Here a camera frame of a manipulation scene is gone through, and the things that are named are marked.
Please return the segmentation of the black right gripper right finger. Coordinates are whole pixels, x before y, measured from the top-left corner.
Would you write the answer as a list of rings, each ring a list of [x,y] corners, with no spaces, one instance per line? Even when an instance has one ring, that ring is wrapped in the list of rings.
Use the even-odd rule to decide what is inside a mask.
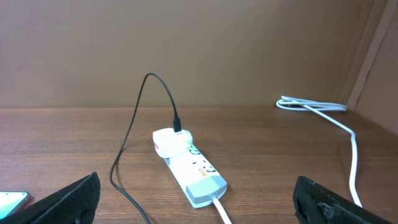
[[[391,224],[305,176],[296,181],[293,202],[300,224]]]

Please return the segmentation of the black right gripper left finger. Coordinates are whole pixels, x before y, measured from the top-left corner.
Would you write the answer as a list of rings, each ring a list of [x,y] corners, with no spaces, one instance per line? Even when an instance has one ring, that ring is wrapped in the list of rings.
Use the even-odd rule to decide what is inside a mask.
[[[1,220],[1,224],[92,224],[100,200],[96,172]]]

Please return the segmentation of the blue Galaxy S25 smartphone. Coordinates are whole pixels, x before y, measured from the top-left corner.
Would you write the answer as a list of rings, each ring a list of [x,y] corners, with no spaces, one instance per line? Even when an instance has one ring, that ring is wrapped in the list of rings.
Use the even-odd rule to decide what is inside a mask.
[[[30,199],[28,192],[0,191],[0,219],[20,210]]]

